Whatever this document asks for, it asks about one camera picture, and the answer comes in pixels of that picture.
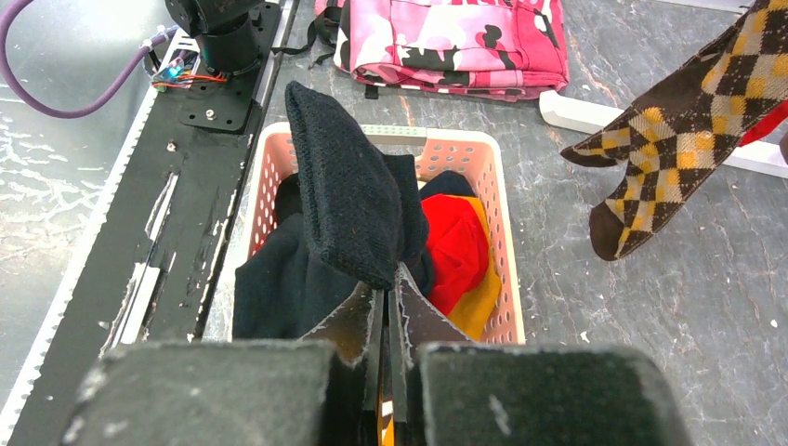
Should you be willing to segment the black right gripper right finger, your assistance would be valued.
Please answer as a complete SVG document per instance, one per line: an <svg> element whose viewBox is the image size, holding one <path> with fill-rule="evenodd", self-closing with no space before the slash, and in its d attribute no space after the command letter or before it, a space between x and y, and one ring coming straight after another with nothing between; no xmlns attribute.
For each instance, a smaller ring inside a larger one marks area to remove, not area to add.
<svg viewBox="0 0 788 446"><path fill-rule="evenodd" d="M689 445L661 369L620 345L471 341L399 265L388 296L398 445Z"/></svg>

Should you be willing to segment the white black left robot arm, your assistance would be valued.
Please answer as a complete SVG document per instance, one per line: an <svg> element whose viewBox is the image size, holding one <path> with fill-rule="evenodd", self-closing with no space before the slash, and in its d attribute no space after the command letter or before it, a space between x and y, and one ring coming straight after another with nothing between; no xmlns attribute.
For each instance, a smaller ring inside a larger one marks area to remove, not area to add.
<svg viewBox="0 0 788 446"><path fill-rule="evenodd" d="M211 73L240 74L258 64L251 12L255 0L166 0L175 23L200 48L204 67Z"/></svg>

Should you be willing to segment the red white santa sock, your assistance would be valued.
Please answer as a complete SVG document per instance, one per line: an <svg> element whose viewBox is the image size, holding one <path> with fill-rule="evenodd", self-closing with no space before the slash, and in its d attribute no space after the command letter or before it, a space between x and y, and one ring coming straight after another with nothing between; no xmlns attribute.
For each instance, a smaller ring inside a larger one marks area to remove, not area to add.
<svg viewBox="0 0 788 446"><path fill-rule="evenodd" d="M759 122L753 125L742 137L739 146L745 146L771 134L787 119L787 101L784 101Z"/></svg>

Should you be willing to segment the pink perforated plastic basket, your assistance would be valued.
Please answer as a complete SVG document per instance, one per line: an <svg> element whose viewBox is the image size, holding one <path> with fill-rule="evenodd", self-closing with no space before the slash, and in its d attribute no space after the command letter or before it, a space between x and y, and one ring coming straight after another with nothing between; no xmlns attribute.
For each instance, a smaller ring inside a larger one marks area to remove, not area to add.
<svg viewBox="0 0 788 446"><path fill-rule="evenodd" d="M492 250L490 264L502 281L495 308L479 340L495 344L524 342L514 241L497 141L480 131L401 125L364 125L362 130L379 149L387 145L418 148L415 170L420 180L428 181L443 171L455 171L466 177L484 207ZM248 167L251 176L240 195L241 208L229 237L223 270L218 276L203 334L205 341L230 340L235 270L278 226L274 211L276 193L281 181L298 168L288 123L279 122L263 128Z"/></svg>

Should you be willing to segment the pink camouflage folded cloth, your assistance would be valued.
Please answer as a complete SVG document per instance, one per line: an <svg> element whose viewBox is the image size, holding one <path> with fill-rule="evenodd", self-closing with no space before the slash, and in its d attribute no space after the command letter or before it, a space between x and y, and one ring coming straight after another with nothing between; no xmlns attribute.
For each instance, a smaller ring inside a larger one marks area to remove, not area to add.
<svg viewBox="0 0 788 446"><path fill-rule="evenodd" d="M333 64L367 86L515 102L570 81L559 1L318 1Z"/></svg>

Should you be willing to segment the red cloth in basket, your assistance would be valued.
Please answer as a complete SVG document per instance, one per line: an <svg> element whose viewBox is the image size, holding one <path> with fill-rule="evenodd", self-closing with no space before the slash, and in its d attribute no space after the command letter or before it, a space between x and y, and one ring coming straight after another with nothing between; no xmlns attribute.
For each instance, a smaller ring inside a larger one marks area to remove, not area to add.
<svg viewBox="0 0 788 446"><path fill-rule="evenodd" d="M449 194L422 201L429 234L427 250L435 271L430 303L448 315L475 290L489 267L490 242L481 200Z"/></svg>

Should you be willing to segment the yellow cloth in basket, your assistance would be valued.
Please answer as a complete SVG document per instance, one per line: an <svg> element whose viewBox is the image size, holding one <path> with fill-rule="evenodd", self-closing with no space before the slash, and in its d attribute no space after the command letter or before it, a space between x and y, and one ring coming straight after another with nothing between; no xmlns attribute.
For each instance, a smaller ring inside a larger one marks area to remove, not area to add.
<svg viewBox="0 0 788 446"><path fill-rule="evenodd" d="M471 234L478 240L483 240L486 243L489 259L486 263L485 273L478 280L477 286L462 294L449 313L448 319L469 338L479 341L495 309L496 301L502 289L502 281L495 269L495 256L489 224L481 200L475 197L459 195L451 195L451 198L457 203L459 200L464 200L473 209L479 222L478 226L481 226L481 229L472 229Z"/></svg>

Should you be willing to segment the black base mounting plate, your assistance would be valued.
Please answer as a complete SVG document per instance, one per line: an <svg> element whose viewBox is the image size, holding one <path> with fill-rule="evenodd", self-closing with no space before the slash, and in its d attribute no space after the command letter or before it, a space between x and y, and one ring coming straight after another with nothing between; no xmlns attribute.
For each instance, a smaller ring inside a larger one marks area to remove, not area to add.
<svg viewBox="0 0 788 446"><path fill-rule="evenodd" d="M297 4L253 11L261 63L226 84L150 88L1 412L5 445L55 445L96 359L203 333Z"/></svg>

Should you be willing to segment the black cloth in basket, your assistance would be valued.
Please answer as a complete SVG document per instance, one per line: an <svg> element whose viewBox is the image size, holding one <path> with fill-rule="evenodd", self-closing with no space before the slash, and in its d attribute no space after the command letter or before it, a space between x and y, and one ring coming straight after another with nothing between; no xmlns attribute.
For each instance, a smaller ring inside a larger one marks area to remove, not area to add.
<svg viewBox="0 0 788 446"><path fill-rule="evenodd" d="M274 211L277 228L235 271L234 339L298 338L336 309L361 282L330 267L309 248L298 173L280 183ZM430 281L414 280L427 298L435 284L428 257Z"/></svg>

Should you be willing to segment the black sock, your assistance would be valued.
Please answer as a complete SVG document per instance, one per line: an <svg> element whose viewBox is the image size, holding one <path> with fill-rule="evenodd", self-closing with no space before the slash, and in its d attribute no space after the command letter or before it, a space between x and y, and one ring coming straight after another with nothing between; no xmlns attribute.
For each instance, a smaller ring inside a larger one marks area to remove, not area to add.
<svg viewBox="0 0 788 446"><path fill-rule="evenodd" d="M384 154L335 98L298 82L284 98L309 248L377 289L392 289L399 265L429 282L414 157Z"/></svg>

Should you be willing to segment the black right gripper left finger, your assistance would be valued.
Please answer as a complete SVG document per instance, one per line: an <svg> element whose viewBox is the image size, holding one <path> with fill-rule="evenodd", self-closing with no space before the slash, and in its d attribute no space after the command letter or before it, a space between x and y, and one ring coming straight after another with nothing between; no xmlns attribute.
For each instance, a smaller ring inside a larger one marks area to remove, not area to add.
<svg viewBox="0 0 788 446"><path fill-rule="evenodd" d="M297 340L151 342L87 373L59 445L375 445L383 294Z"/></svg>

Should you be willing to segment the argyle brown yellow sock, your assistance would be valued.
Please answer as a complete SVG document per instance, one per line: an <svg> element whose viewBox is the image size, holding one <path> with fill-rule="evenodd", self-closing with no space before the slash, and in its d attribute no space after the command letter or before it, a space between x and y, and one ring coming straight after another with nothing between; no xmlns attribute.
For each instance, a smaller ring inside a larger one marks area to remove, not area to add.
<svg viewBox="0 0 788 446"><path fill-rule="evenodd" d="M616 260L647 241L786 100L787 4L755 1L621 116L563 151L581 165L626 164L617 189L591 211L596 254Z"/></svg>

